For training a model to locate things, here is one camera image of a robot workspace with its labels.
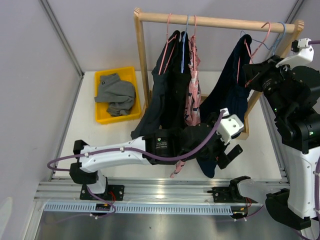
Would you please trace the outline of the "navy blue shorts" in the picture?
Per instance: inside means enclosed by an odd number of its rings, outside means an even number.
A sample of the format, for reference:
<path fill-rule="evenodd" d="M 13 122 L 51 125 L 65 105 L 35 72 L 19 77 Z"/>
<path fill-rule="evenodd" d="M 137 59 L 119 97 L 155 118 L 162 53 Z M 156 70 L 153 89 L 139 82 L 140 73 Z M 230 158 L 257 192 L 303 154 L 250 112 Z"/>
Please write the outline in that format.
<path fill-rule="evenodd" d="M 250 63 L 251 43 L 252 37 L 245 34 L 235 45 L 215 87 L 200 104 L 201 122 L 206 121 L 211 113 L 219 113 L 224 108 L 227 108 L 231 115 L 235 114 L 244 121 L 250 89 L 245 87 L 243 65 Z"/>

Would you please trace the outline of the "pink patterned shorts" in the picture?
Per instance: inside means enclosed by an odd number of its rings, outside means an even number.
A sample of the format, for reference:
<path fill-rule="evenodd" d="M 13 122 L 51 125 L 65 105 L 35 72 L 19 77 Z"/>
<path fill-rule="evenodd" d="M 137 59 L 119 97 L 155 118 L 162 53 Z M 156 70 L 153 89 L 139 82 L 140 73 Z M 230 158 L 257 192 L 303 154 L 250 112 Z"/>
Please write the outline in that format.
<path fill-rule="evenodd" d="M 185 128 L 189 126 L 195 126 L 200 123 L 200 97 L 201 88 L 198 79 L 198 70 L 193 71 L 191 66 L 191 60 L 188 64 L 191 74 L 191 80 L 189 82 L 187 97 L 184 110 L 184 122 Z M 172 127 L 176 131 L 182 131 L 185 128 Z"/>

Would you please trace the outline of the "black shorts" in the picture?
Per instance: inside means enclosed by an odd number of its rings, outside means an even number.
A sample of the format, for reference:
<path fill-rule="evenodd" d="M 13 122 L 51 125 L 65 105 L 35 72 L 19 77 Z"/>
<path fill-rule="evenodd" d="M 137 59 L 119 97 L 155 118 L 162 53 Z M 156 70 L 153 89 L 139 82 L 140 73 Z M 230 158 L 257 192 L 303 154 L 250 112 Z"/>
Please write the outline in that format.
<path fill-rule="evenodd" d="M 173 68 L 168 78 L 168 95 L 165 98 L 165 109 L 160 117 L 162 129 L 185 128 L 185 107 L 189 83 L 191 81 L 190 50 L 188 34 L 185 39 L 184 72 L 181 73 L 182 38 L 184 31 L 180 32 L 177 56 L 173 61 Z"/>

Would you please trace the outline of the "grey shorts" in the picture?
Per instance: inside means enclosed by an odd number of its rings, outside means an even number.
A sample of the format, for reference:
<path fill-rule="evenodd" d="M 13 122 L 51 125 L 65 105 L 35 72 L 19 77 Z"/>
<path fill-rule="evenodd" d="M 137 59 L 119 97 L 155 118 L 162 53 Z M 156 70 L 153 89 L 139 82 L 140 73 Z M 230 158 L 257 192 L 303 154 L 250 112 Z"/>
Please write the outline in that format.
<path fill-rule="evenodd" d="M 121 80 L 117 73 L 99 77 L 96 103 L 108 103 L 107 112 L 112 117 L 127 116 L 135 103 L 136 90 L 134 85 Z"/>

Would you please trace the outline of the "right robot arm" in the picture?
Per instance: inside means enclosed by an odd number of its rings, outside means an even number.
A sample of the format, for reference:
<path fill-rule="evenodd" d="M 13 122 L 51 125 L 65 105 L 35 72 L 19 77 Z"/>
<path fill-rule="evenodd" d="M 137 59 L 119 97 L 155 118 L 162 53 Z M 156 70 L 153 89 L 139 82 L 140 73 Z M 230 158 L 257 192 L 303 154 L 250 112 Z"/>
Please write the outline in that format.
<path fill-rule="evenodd" d="M 289 188 L 274 190 L 248 176 L 230 181 L 234 202 L 249 198 L 263 204 L 278 223 L 300 231 L 320 217 L 320 73 L 311 67 L 281 65 L 279 56 L 243 66 L 246 86 L 263 93 L 288 152 Z"/>

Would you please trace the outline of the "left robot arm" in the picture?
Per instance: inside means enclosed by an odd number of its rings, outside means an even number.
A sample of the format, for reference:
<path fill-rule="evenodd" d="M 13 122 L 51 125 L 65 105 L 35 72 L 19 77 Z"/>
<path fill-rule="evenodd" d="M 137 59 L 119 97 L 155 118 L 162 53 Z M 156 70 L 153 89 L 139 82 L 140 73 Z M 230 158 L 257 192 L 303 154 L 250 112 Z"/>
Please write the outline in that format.
<path fill-rule="evenodd" d="M 187 126 L 184 129 L 157 129 L 125 143 L 90 146 L 82 140 L 74 143 L 76 162 L 70 165 L 69 175 L 74 183 L 86 186 L 97 200 L 108 196 L 108 180 L 102 169 L 124 165 L 175 165 L 204 157 L 224 169 L 242 153 L 236 145 L 225 153 L 232 137 L 244 129 L 235 114 L 213 115 L 210 122 Z"/>

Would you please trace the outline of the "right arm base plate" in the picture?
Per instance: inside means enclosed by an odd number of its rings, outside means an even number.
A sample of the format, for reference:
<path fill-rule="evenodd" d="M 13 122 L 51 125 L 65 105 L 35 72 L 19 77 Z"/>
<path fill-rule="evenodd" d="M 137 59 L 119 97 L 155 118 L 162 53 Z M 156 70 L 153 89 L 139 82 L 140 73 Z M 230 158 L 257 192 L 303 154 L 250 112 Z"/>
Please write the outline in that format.
<path fill-rule="evenodd" d="M 213 187 L 212 189 L 208 190 L 207 193 L 212 195 L 215 203 L 257 203 L 252 199 L 248 201 L 242 196 L 236 196 L 233 190 L 230 190 L 229 187 L 225 186 Z"/>

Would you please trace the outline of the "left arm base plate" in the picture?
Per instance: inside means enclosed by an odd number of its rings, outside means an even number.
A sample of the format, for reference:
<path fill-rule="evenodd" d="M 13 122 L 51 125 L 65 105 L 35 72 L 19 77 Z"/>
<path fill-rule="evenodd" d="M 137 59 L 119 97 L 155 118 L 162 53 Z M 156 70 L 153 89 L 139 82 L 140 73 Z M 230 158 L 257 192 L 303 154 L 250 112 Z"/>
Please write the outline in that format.
<path fill-rule="evenodd" d="M 124 193 L 124 185 L 110 184 L 106 187 L 104 193 L 95 193 L 95 195 L 106 201 L 123 201 Z M 79 198 L 81 200 L 97 200 L 88 192 L 87 187 L 85 185 L 82 185 Z"/>

